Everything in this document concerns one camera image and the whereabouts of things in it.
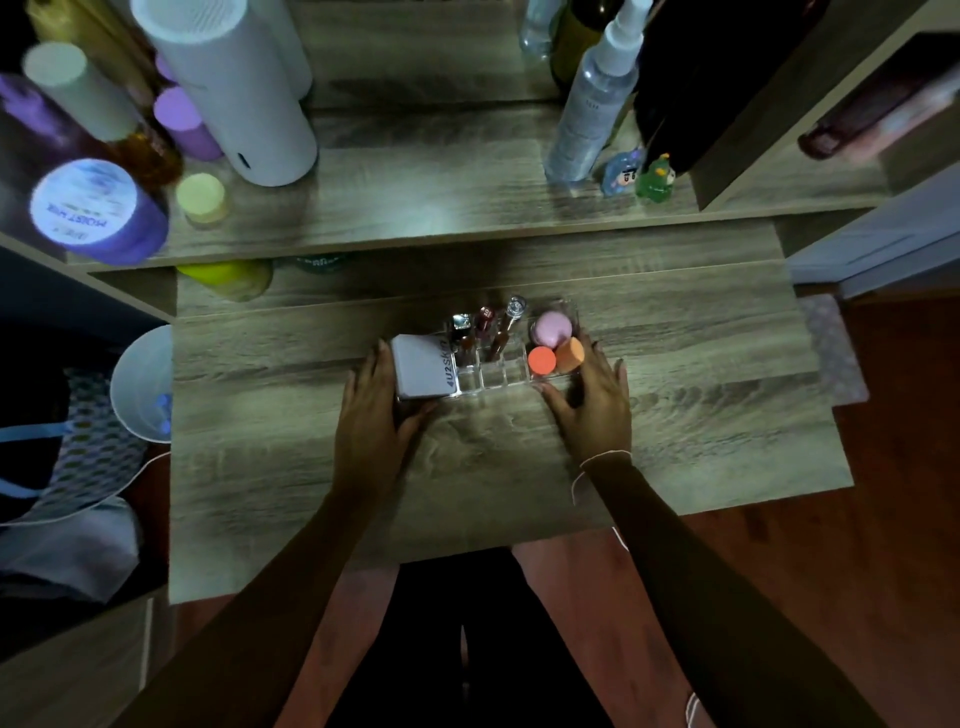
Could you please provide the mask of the amber bottle with pale cap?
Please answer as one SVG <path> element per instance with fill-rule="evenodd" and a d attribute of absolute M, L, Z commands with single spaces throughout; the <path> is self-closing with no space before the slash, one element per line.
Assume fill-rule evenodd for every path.
<path fill-rule="evenodd" d="M 80 47 L 44 41 L 26 52 L 21 66 L 142 188 L 155 192 L 181 178 L 185 164 L 180 152 Z"/>

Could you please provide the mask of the white cabinet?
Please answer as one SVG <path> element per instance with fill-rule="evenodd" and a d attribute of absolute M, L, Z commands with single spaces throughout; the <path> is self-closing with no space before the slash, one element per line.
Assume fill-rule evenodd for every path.
<path fill-rule="evenodd" d="M 783 216 L 793 285 L 866 294 L 960 293 L 960 161 L 874 209 Z"/>

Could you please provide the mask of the blue toy figurine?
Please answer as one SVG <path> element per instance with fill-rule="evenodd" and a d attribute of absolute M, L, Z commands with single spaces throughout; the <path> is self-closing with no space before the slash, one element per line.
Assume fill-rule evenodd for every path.
<path fill-rule="evenodd" d="M 646 150 L 642 147 L 630 151 L 620 151 L 606 162 L 601 179 L 601 192 L 610 198 L 632 191 L 641 175 L 646 159 Z"/>

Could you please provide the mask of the patterned translucent mat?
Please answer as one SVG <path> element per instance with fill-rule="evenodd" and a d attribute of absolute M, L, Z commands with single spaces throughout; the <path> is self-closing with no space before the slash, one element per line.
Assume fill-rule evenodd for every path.
<path fill-rule="evenodd" d="M 831 405 L 868 402 L 869 389 L 836 298 L 828 294 L 799 297 L 798 306 L 819 360 L 822 389 Z"/>

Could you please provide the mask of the dark purple bottle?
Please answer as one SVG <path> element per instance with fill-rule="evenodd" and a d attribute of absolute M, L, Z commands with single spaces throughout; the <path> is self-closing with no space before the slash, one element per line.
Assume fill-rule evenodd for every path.
<path fill-rule="evenodd" d="M 66 112 L 22 76 L 0 72 L 0 106 L 56 151 L 74 151 L 85 138 Z"/>

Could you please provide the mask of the white square compact case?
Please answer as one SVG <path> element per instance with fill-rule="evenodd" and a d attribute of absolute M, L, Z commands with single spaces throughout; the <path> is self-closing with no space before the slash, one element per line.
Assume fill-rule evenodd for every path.
<path fill-rule="evenodd" d="M 461 393 L 447 335 L 399 334 L 390 340 L 390 350 L 398 400 L 452 398 Z"/>

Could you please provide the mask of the yellow round jar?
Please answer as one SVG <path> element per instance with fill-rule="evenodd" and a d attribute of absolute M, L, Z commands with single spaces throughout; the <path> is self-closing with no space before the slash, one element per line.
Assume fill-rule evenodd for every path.
<path fill-rule="evenodd" d="M 175 268 L 218 297 L 235 303 L 260 297 L 270 287 L 274 273 L 270 259 L 195 263 Z"/>

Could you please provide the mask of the clear spray bottle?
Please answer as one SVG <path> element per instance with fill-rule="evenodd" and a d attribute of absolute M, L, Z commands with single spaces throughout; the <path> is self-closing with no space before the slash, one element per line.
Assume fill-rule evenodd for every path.
<path fill-rule="evenodd" d="M 624 0 L 598 41 L 582 55 L 544 159 L 549 184 L 576 185 L 591 175 L 637 85 L 653 5 L 654 0 Z"/>

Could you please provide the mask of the white plastic bowl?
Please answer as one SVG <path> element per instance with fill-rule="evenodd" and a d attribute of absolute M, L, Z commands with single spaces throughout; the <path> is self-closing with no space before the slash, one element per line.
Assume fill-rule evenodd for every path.
<path fill-rule="evenodd" d="M 155 444 L 172 440 L 173 327 L 159 326 L 121 354 L 109 397 L 119 422 L 132 435 Z"/>

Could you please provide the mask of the person's right forearm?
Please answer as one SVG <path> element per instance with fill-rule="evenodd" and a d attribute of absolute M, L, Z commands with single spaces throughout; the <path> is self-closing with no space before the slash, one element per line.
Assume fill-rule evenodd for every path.
<path fill-rule="evenodd" d="M 716 728 L 887 728 L 811 638 L 701 540 L 632 461 L 582 471 Z"/>

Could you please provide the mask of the yellow-gold bottle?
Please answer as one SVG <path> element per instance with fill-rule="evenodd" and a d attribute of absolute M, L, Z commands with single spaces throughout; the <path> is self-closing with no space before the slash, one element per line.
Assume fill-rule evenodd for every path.
<path fill-rule="evenodd" d="M 109 0 L 26 0 L 25 11 L 42 42 L 78 46 L 114 82 L 158 83 L 149 43 Z"/>

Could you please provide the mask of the person's right hand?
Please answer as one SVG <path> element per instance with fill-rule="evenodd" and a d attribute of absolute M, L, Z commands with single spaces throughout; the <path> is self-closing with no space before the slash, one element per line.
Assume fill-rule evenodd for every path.
<path fill-rule="evenodd" d="M 632 460 L 633 434 L 629 378 L 625 361 L 610 364 L 603 346 L 589 334 L 580 337 L 582 400 L 575 427 L 558 432 L 574 465 L 583 472 L 602 459 Z"/>

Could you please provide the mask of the slim white cylinder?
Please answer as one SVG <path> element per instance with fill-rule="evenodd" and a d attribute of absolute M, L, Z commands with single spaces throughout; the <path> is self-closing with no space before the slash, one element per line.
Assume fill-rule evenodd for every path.
<path fill-rule="evenodd" d="M 295 98 L 303 102 L 314 84 L 314 75 L 287 0 L 247 0 L 265 25 Z"/>

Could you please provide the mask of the clear-capped lip gloss tube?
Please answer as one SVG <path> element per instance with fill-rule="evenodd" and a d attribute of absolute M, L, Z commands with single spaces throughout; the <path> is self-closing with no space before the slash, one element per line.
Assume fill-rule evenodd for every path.
<path fill-rule="evenodd" d="M 516 327 L 516 324 L 521 321 L 526 309 L 527 301 L 524 297 L 510 297 L 506 308 L 498 319 L 495 334 L 493 334 L 493 338 L 490 341 L 488 361 L 495 362 L 501 358 L 506 346 L 511 340 L 513 329 Z"/>

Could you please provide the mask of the silver-capped lipstick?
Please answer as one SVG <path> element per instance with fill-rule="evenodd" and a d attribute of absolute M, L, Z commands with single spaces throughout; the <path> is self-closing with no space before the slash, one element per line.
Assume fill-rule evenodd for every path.
<path fill-rule="evenodd" d="M 472 366 L 476 344 L 472 313 L 459 313 L 451 317 L 449 340 L 456 366 L 458 368 Z"/>

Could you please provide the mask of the pink makeup sponge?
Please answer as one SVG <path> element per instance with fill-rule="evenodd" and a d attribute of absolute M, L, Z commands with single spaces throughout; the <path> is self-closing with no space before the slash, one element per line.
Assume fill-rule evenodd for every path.
<path fill-rule="evenodd" d="M 537 347 L 556 351 L 573 336 L 570 317 L 560 310 L 546 310 L 537 316 L 531 325 L 531 341 Z"/>

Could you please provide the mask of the brown pink tube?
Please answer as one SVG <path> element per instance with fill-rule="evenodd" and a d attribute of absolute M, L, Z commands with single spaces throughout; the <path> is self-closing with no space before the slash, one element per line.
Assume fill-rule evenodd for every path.
<path fill-rule="evenodd" d="M 798 140 L 815 161 L 836 156 L 865 162 L 953 102 L 960 91 L 960 54 L 891 58 Z"/>

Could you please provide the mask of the dark olive glass bottle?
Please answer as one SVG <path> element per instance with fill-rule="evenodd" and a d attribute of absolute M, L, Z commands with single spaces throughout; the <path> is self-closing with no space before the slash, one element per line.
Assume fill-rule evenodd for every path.
<path fill-rule="evenodd" d="M 548 65 L 566 100 L 583 55 L 600 41 L 624 0 L 566 0 L 553 33 Z"/>

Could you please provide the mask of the grey cloth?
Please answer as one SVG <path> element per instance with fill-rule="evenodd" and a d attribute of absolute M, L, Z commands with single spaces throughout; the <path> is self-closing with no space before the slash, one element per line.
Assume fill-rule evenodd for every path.
<path fill-rule="evenodd" d="M 73 516 L 0 528 L 0 599 L 105 604 L 140 563 L 134 509 L 114 496 Z"/>

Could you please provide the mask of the small yellow jar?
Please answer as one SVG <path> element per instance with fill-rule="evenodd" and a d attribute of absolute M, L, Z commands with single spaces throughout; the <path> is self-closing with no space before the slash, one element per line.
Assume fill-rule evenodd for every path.
<path fill-rule="evenodd" d="M 230 213 L 227 188 L 219 177 L 209 173 L 185 176 L 176 185 L 174 198 L 185 218 L 194 226 L 219 224 Z"/>

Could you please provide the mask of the small clear bottle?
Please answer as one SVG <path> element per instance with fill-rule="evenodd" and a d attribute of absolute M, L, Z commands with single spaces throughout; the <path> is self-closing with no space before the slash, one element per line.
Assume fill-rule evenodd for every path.
<path fill-rule="evenodd" d="M 556 22 L 566 4 L 567 0 L 526 0 L 518 33 L 521 53 L 537 60 L 549 57 Z"/>

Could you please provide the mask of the purple-lidded jar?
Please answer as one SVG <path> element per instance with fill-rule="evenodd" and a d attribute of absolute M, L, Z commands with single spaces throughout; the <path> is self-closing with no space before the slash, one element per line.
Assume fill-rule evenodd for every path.
<path fill-rule="evenodd" d="M 66 251 L 111 266 L 149 260 L 166 242 L 163 208 L 122 167 L 81 158 L 48 172 L 33 188 L 30 220 Z"/>

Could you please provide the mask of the black shorts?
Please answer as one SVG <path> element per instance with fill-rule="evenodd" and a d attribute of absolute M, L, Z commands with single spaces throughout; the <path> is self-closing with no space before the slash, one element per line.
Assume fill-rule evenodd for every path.
<path fill-rule="evenodd" d="M 402 564 L 325 728 L 614 728 L 509 547 Z"/>

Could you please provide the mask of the purple-capped bottle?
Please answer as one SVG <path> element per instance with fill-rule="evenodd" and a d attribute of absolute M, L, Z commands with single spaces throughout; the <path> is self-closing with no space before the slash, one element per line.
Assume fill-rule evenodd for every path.
<path fill-rule="evenodd" d="M 186 91 L 178 85 L 167 87 L 152 106 L 153 117 L 169 133 L 186 157 L 214 162 L 224 156 Z"/>

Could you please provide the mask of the wooden vanity shelf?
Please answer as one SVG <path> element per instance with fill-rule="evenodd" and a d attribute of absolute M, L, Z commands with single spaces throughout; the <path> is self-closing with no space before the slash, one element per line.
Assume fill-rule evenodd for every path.
<path fill-rule="evenodd" d="M 526 237 L 868 208 L 893 167 L 814 162 L 795 140 L 911 37 L 960 31 L 960 0 L 836 0 L 664 203 L 547 185 L 559 119 L 544 64 L 520 51 L 511 0 L 294 0 L 314 68 L 318 162 L 280 188 L 228 163 L 230 213 L 196 228 L 172 212 L 138 269 L 455 240 Z"/>

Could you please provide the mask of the person's left forearm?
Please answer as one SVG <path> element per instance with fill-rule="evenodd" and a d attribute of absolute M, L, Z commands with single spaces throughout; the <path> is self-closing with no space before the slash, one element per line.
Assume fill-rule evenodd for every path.
<path fill-rule="evenodd" d="M 273 728 L 387 489 L 336 480 L 317 513 L 110 728 Z"/>

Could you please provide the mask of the large white cylinder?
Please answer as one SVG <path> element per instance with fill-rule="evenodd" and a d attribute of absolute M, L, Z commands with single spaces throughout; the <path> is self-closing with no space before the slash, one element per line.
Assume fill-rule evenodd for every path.
<path fill-rule="evenodd" d="M 248 0 L 130 0 L 130 10 L 243 179 L 279 188 L 306 176 L 317 138 Z"/>

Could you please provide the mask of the person's left hand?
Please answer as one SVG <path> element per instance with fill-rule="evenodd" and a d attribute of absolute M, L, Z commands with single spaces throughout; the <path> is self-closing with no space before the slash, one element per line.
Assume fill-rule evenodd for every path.
<path fill-rule="evenodd" d="M 374 500 L 397 483 L 411 443 L 401 444 L 397 435 L 396 382 L 384 340 L 347 376 L 334 439 L 332 492 Z"/>

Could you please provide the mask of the clear acrylic cosmetics organizer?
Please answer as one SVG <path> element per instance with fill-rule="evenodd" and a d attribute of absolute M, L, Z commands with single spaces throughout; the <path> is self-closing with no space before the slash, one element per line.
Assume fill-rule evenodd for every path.
<path fill-rule="evenodd" d="M 544 313 L 546 310 L 559 310 L 566 314 L 572 321 L 573 324 L 573 336 L 577 337 L 580 340 L 581 337 L 581 326 L 580 326 L 580 316 L 579 310 L 576 303 L 570 298 L 558 297 L 558 298 L 534 298 L 534 297 L 523 297 L 527 302 L 527 308 L 520 319 L 520 321 L 515 325 L 515 328 L 512 330 L 512 335 L 510 336 L 510 342 L 505 347 L 501 358 L 498 361 L 491 362 L 488 360 L 489 350 L 485 352 L 484 360 L 478 361 L 476 356 L 476 349 L 473 351 L 473 364 L 468 367 L 458 368 L 458 380 L 461 393 L 452 396 L 452 397 L 441 397 L 441 398 L 431 398 L 431 400 L 440 400 L 440 399 L 455 399 L 466 396 L 479 396 L 493 391 L 503 390 L 511 386 L 527 385 L 532 383 L 539 382 L 564 382 L 568 380 L 571 376 L 579 372 L 580 368 L 568 373 L 568 374 L 559 374 L 556 370 L 547 377 L 534 377 L 531 375 L 527 362 L 526 354 L 530 348 L 536 346 L 530 337 L 531 326 L 538 316 Z M 499 307 L 493 307 L 496 312 L 496 322 L 495 329 L 497 329 L 498 319 L 502 312 L 506 309 L 508 302 Z M 474 316 L 478 312 L 480 307 L 475 308 L 472 311 L 459 312 L 459 313 L 471 313 Z M 447 336 L 450 342 L 450 323 L 451 317 L 454 315 L 446 317 L 439 325 L 439 328 L 435 331 L 419 334 L 444 334 Z M 427 401 L 427 399 L 415 399 L 415 400 L 404 400 L 401 403 L 414 402 L 414 401 Z"/>

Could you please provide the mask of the large black container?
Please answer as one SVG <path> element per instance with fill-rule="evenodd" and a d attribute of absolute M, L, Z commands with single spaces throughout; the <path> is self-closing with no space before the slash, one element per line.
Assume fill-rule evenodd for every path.
<path fill-rule="evenodd" d="M 831 0 L 656 0 L 633 113 L 647 164 L 688 173 L 823 18 Z"/>

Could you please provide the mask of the green toy figurine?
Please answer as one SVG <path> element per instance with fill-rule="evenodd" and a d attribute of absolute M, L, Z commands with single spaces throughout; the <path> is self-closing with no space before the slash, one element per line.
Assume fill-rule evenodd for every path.
<path fill-rule="evenodd" d="M 635 182 L 635 195 L 641 200 L 660 204 L 673 194 L 677 173 L 668 152 L 661 154 L 639 175 Z"/>

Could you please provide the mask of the patterned fabric bag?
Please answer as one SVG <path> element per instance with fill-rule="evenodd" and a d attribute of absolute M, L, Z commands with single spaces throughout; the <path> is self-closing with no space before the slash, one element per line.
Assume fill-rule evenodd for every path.
<path fill-rule="evenodd" d="M 0 528 L 54 524 L 119 495 L 147 445 L 126 430 L 101 371 L 19 370 L 0 394 Z"/>

